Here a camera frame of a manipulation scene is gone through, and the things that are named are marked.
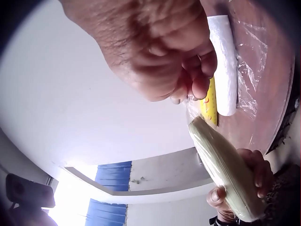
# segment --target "white cotton roll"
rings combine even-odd
[[[223,116],[233,115],[237,102],[237,71],[235,47],[227,15],[207,17],[210,40],[217,55],[214,73],[217,112]]]

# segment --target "fingernail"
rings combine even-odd
[[[261,198],[261,199],[264,197],[264,195],[261,194],[260,192],[257,192],[257,196],[258,196],[258,198]]]
[[[214,191],[212,192],[211,198],[212,198],[212,201],[214,201],[214,202],[216,202],[216,201],[219,200],[219,195],[218,195],[218,193],[217,193],[217,190],[214,190]]]
[[[176,99],[176,98],[173,98],[173,97],[171,97],[170,100],[171,100],[171,102],[174,103],[174,104],[179,104],[179,103],[181,102],[180,99]]]
[[[197,101],[197,100],[200,100],[198,98],[196,98],[195,96],[192,98],[193,101]]]
[[[262,186],[262,175],[259,175],[258,178],[257,178],[257,181],[255,182],[255,186],[256,187],[261,187]]]

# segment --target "cylindrical bundle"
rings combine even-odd
[[[217,112],[233,115],[237,104],[237,64],[233,35],[227,15],[207,17],[210,40],[217,56],[214,73]]]
[[[202,163],[214,183],[226,190],[226,202],[244,222],[253,222],[264,214],[265,204],[257,196],[253,174],[236,149],[201,116],[189,124]]]

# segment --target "white ceiling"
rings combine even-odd
[[[11,40],[0,96],[1,128],[42,169],[41,159],[106,164],[193,146],[184,106],[147,102],[121,82],[57,0],[39,6]]]

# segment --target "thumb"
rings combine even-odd
[[[207,202],[216,209],[229,209],[225,203],[226,192],[224,188],[216,187],[207,195]]]

